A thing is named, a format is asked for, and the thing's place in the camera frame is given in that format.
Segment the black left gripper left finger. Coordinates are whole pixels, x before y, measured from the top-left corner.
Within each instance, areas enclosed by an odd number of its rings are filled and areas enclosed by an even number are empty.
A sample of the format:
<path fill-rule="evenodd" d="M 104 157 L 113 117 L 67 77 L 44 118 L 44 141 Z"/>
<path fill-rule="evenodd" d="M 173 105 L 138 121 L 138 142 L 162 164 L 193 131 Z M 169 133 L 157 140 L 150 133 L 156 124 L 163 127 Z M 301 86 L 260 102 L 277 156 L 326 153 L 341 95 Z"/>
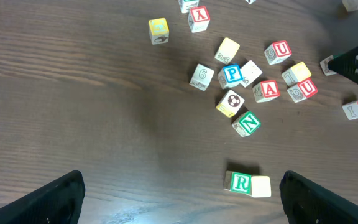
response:
<path fill-rule="evenodd" d="M 73 170 L 0 208 L 0 224 L 77 224 L 84 197 L 82 173 Z"/>

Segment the yellow O block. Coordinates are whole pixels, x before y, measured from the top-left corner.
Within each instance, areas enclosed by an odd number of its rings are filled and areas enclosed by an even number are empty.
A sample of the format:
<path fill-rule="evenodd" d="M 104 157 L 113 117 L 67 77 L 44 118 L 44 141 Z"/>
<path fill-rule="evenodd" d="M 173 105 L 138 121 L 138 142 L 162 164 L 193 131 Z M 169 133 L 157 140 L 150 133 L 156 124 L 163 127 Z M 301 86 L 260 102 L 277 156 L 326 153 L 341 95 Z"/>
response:
<path fill-rule="evenodd" d="M 250 195 L 253 198 L 267 198 L 272 195 L 269 176 L 253 175 L 251 177 Z"/>

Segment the green R block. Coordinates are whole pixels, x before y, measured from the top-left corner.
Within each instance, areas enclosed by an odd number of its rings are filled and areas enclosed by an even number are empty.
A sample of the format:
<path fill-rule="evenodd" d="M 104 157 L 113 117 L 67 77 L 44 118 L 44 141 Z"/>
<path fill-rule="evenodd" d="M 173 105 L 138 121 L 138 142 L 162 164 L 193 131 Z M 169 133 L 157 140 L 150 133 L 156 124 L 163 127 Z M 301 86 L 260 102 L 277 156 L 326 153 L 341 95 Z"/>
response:
<path fill-rule="evenodd" d="M 250 194 L 251 175 L 227 171 L 224 177 L 224 190 L 241 194 Z"/>

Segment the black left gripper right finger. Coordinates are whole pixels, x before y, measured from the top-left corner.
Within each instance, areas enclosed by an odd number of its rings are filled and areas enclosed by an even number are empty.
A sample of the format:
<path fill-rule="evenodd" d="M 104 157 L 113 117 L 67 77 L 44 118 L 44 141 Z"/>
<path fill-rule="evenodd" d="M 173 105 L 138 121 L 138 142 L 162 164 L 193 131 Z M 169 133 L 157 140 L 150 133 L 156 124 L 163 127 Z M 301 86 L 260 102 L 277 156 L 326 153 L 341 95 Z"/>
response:
<path fill-rule="evenodd" d="M 280 198 L 291 224 L 358 224 L 358 205 L 294 171 L 284 173 Z"/>

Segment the green B block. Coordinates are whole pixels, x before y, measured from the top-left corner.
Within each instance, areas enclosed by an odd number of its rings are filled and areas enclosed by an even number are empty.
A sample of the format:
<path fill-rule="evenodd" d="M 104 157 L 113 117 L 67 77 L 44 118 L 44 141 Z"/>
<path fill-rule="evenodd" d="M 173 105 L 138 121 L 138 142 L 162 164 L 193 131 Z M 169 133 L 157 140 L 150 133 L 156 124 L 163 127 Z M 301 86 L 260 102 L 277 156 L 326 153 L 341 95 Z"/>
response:
<path fill-rule="evenodd" d="M 336 72 L 335 71 L 332 71 L 328 68 L 328 63 L 334 59 L 334 55 L 330 55 L 328 56 L 327 58 L 325 58 L 324 60 L 322 60 L 319 64 L 321 66 L 321 69 L 323 71 L 323 73 L 326 75 L 326 76 L 331 76 L 331 75 L 335 75 Z"/>

